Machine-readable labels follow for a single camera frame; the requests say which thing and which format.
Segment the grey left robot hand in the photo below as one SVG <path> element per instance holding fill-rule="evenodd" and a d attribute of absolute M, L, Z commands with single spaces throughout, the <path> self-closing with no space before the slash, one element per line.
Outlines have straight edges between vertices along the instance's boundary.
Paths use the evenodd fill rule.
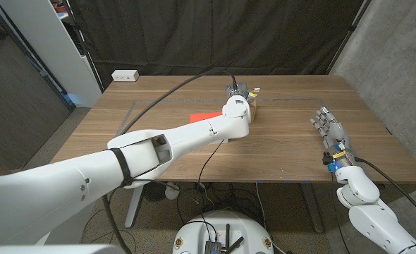
<path fill-rule="evenodd" d="M 261 91 L 260 87 L 255 87 L 249 90 L 247 88 L 247 83 L 244 83 L 244 82 L 236 83 L 236 85 L 232 83 L 231 85 L 227 86 L 225 89 L 225 92 L 229 97 L 233 95 L 243 96 L 247 100 L 247 102 L 251 106 L 254 106 L 254 107 L 257 104 L 256 97 L 258 96 L 260 91 Z"/>

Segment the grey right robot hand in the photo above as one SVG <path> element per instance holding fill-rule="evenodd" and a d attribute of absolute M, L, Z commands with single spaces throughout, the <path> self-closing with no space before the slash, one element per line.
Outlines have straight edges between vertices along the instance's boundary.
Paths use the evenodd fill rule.
<path fill-rule="evenodd" d="M 332 170 L 354 165 L 348 132 L 326 107 L 317 110 L 316 119 L 310 122 L 323 138 L 323 164 Z"/>

